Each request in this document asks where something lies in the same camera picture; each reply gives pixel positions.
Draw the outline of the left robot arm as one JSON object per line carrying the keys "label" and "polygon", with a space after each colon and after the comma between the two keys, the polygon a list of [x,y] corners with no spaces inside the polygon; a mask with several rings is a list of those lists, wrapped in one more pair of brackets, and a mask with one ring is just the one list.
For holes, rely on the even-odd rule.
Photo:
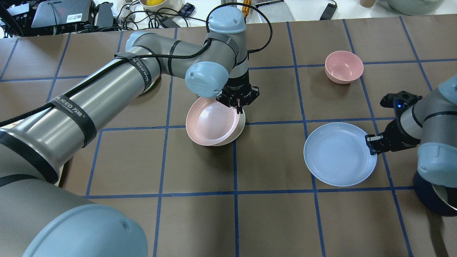
{"label": "left robot arm", "polygon": [[1,128],[2,257],[146,257],[143,229],[122,212],[55,184],[61,168],[160,75],[243,112],[259,95],[248,81],[246,24],[236,3],[207,16],[203,46],[136,31],[125,51],[77,86]]}

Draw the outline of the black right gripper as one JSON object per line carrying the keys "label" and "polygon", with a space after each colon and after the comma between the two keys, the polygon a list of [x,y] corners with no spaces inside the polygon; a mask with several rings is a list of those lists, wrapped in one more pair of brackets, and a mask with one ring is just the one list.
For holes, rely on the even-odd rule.
{"label": "black right gripper", "polygon": [[418,136],[409,135],[401,125],[401,115],[406,111],[412,111],[412,107],[423,96],[414,95],[406,91],[396,94],[386,94],[379,102],[382,107],[394,109],[395,119],[391,121],[386,129],[378,135],[365,135],[365,142],[372,156],[385,152],[396,152],[415,148],[421,140]]}

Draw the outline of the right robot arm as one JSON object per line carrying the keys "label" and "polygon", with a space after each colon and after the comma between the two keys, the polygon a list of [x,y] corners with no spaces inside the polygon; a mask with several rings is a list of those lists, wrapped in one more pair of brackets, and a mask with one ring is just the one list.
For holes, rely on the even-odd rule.
{"label": "right robot arm", "polygon": [[418,147],[417,171],[426,181],[457,186],[457,78],[441,83],[425,97],[406,91],[387,94],[380,105],[395,119],[382,133],[366,135],[371,155]]}

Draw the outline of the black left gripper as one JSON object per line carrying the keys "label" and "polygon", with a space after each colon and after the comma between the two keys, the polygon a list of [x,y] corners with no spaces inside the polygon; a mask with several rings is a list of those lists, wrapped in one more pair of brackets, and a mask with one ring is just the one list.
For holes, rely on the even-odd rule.
{"label": "black left gripper", "polygon": [[237,114],[240,115],[243,114],[243,107],[250,105],[259,95],[259,88],[251,84],[226,84],[222,92],[216,96],[216,101],[226,107],[236,107]]}

